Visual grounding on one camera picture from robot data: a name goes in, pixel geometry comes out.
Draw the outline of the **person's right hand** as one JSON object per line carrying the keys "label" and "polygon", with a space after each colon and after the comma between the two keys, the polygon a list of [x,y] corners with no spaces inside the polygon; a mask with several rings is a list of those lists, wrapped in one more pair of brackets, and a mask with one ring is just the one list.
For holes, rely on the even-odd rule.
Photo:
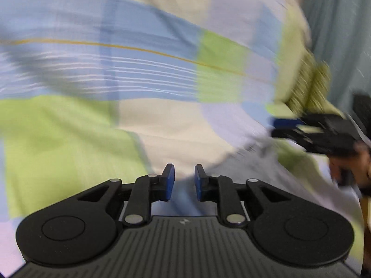
{"label": "person's right hand", "polygon": [[355,145],[355,151],[357,154],[349,157],[329,157],[331,179],[340,182],[341,170],[349,170],[362,196],[370,197],[370,151],[361,142]]}

